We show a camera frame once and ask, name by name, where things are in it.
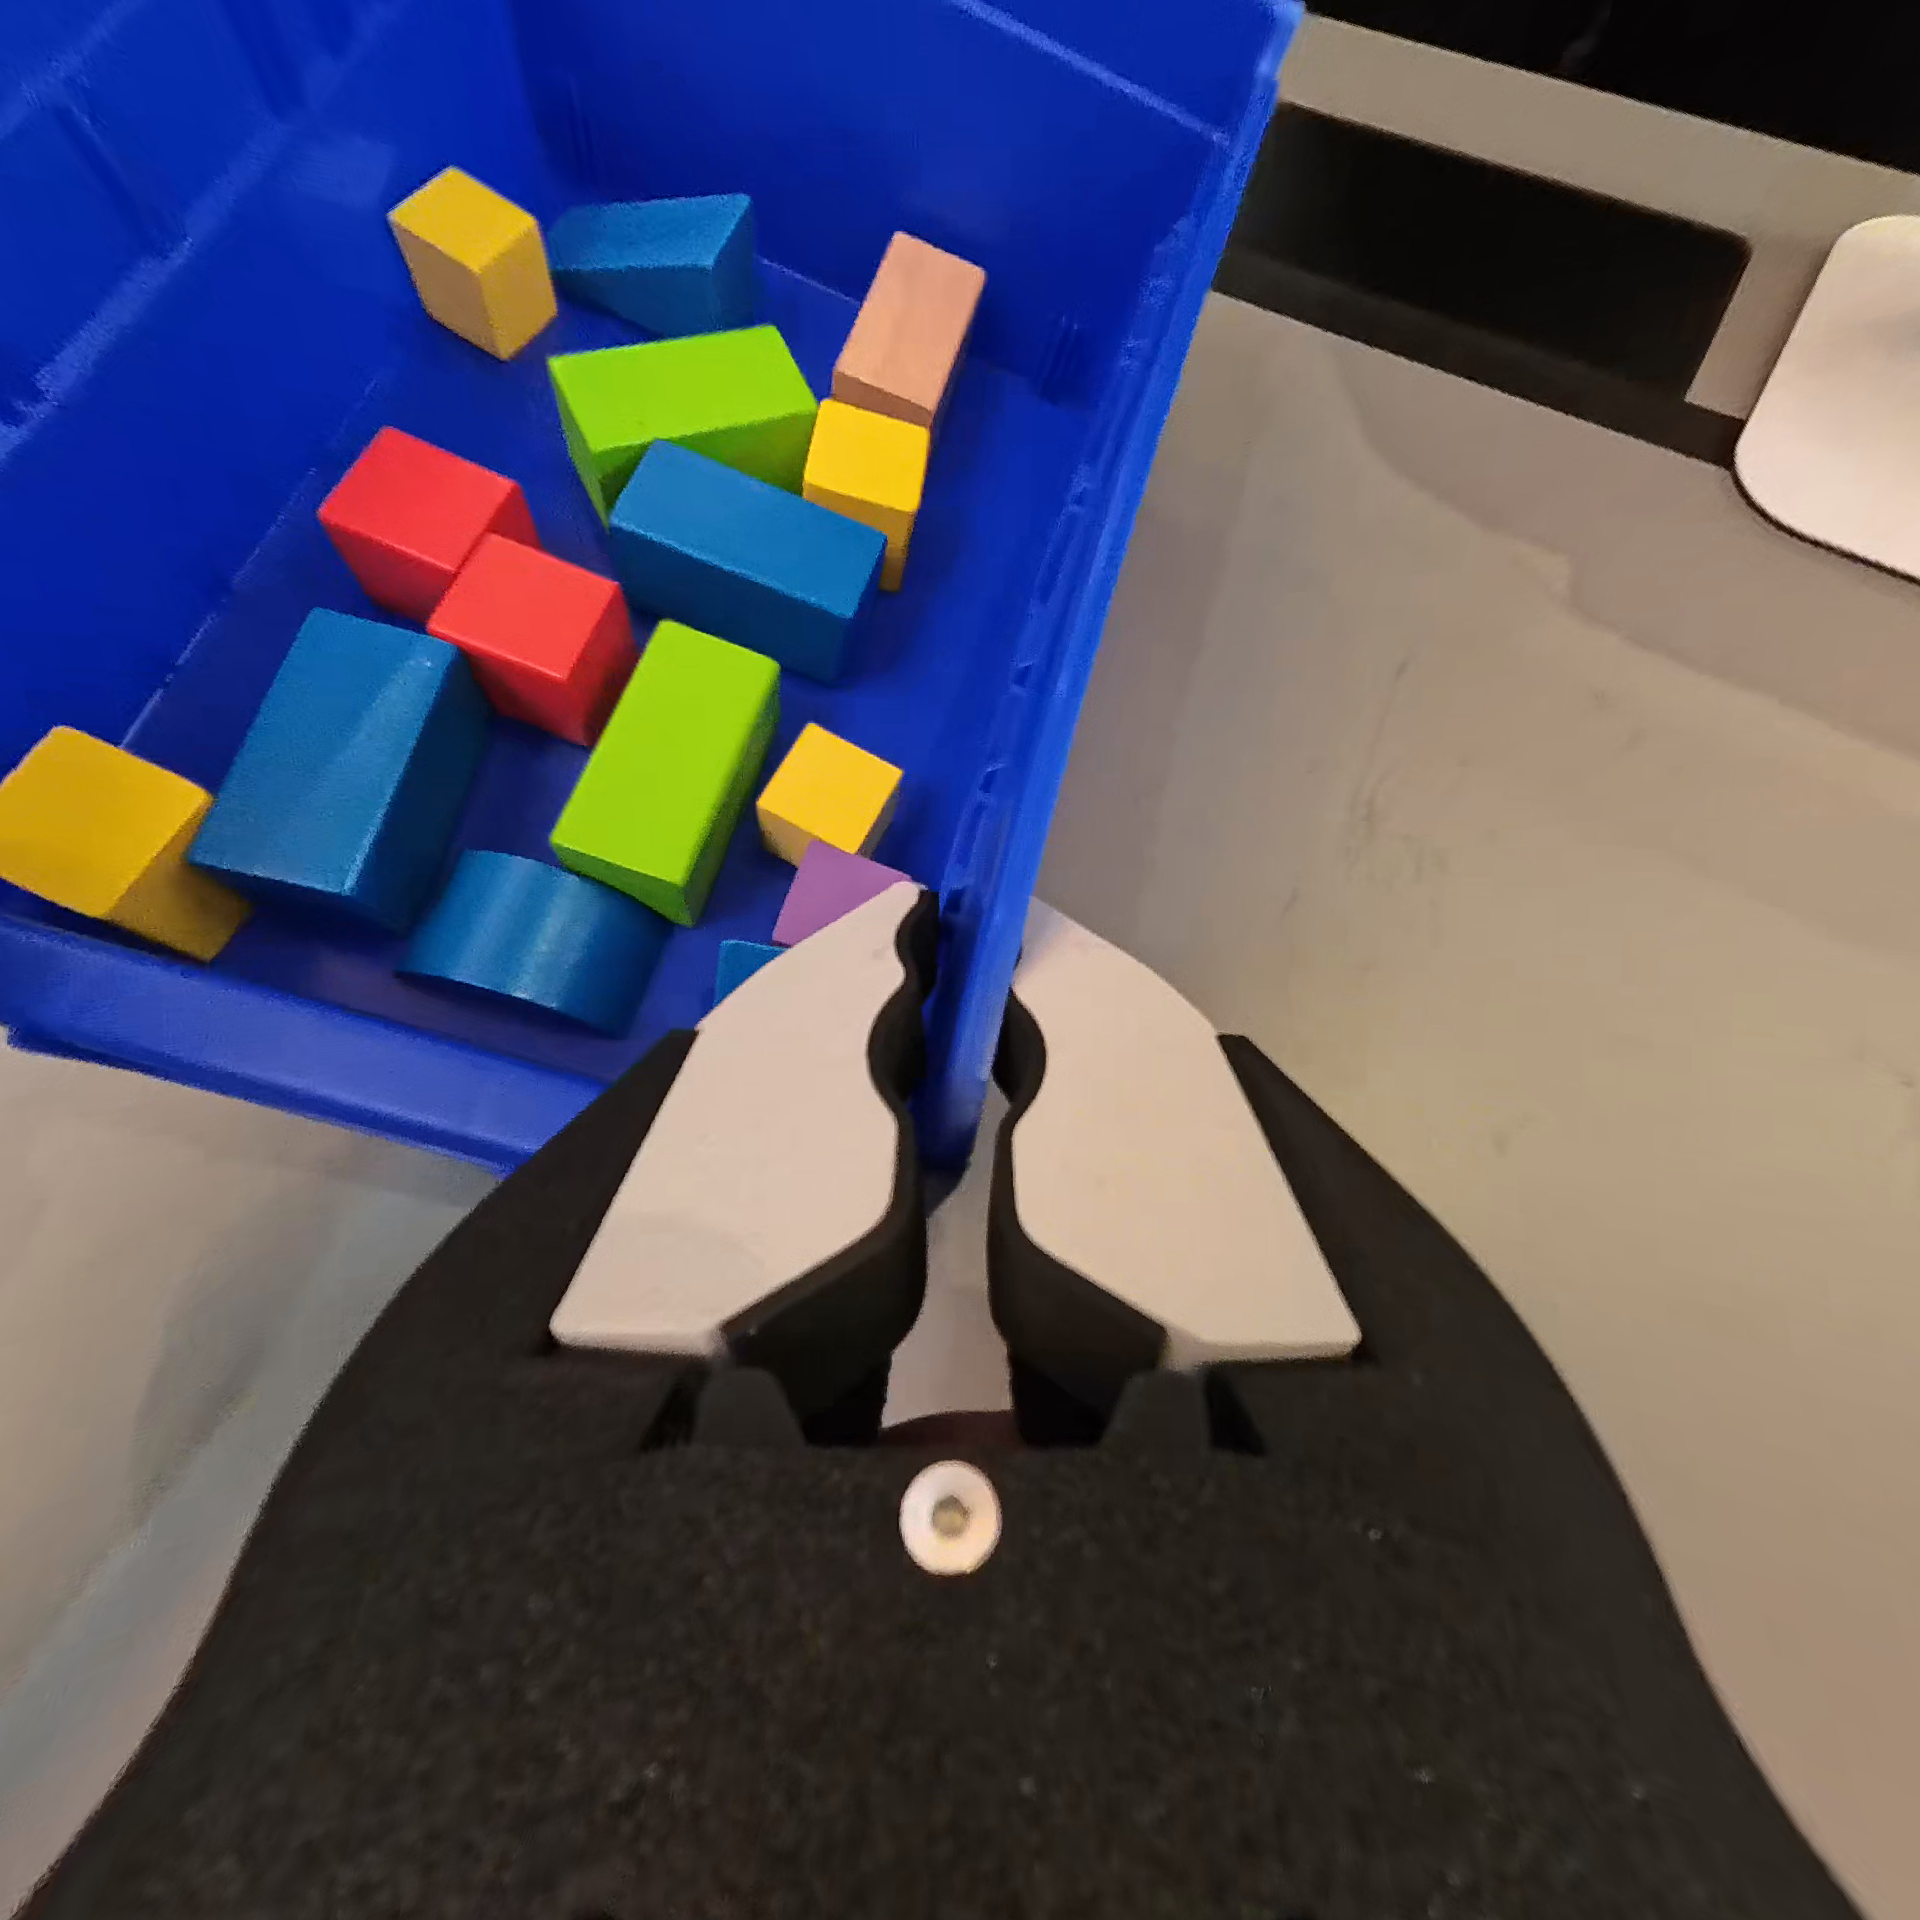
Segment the blue plastic bin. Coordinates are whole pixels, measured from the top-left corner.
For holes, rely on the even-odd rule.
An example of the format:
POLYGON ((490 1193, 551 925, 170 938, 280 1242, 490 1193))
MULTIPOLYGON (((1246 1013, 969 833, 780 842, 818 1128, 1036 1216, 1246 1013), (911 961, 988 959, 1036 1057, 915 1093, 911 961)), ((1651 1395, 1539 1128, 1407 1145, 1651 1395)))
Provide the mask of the blue plastic bin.
POLYGON ((894 233, 985 274, 905 580, 816 723, 894 762, 940 894, 922 1155, 977 1134, 1119 561, 1302 5, 4 5, 4 768, 55 724, 214 786, 380 426, 604 564, 551 354, 422 312, 389 210, 448 164, 539 219, 737 191, 823 391, 894 233))

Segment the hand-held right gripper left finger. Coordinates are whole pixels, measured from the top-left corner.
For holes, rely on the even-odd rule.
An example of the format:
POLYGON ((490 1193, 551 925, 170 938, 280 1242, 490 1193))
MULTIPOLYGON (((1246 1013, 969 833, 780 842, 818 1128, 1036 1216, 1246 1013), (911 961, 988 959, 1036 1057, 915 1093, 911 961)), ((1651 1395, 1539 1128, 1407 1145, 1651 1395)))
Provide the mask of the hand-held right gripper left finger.
POLYGON ((768 1372, 808 1423, 866 1391, 925 1300, 911 1093, 937 901, 885 892, 692 1030, 553 1308, 569 1351, 768 1372))

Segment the pile of coloured wooden blocks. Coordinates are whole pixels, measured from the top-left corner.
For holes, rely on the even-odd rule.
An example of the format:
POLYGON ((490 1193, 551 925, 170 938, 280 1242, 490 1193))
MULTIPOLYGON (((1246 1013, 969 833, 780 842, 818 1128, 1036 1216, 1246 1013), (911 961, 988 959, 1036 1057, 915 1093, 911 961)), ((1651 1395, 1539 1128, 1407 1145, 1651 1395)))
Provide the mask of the pile of coloured wooden blocks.
POLYGON ((521 482, 385 424, 313 520, 375 615, 300 615, 218 782, 73 724, 4 770, 4 892, 212 965, 254 921, 385 940, 402 982, 622 1039, 739 816, 867 892, 896 764, 781 688, 847 681, 900 588, 981 264, 899 230, 816 397, 759 323, 745 192, 548 226, 459 166, 389 213, 422 310, 510 362, 569 299, 640 338, 546 362, 612 574, 521 482))

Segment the grey desk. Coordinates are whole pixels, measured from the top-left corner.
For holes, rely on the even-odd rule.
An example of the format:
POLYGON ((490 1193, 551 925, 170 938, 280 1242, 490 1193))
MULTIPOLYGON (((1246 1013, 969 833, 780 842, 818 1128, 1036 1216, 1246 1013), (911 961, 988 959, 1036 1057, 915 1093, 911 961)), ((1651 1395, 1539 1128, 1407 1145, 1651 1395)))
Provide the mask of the grey desk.
POLYGON ((348 1360, 77 1916, 1915 1916, 1915 615, 1709 472, 1202 304, 1078 921, 1258 1028, 1359 1312, 1206 1446, 670 1437, 537 1353, 622 1093, 348 1360))

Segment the white board stand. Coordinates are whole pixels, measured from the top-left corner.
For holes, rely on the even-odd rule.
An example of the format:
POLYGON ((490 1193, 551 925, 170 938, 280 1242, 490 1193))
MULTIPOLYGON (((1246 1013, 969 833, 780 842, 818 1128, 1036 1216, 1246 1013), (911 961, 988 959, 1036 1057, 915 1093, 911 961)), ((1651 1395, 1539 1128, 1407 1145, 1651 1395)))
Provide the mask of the white board stand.
POLYGON ((1917 580, 1917 217, 1833 239, 1733 449, 1760 516, 1917 580))

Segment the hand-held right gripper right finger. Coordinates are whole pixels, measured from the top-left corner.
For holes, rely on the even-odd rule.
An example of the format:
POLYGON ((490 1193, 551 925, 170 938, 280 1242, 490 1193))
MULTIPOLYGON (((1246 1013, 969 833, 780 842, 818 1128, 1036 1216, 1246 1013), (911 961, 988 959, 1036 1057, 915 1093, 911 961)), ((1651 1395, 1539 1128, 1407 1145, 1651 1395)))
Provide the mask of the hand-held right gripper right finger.
POLYGON ((1025 912, 995 1049, 988 1302, 1015 1380, 1082 1423, 1147 1372, 1359 1346, 1234 1060, 1135 955, 1025 912))

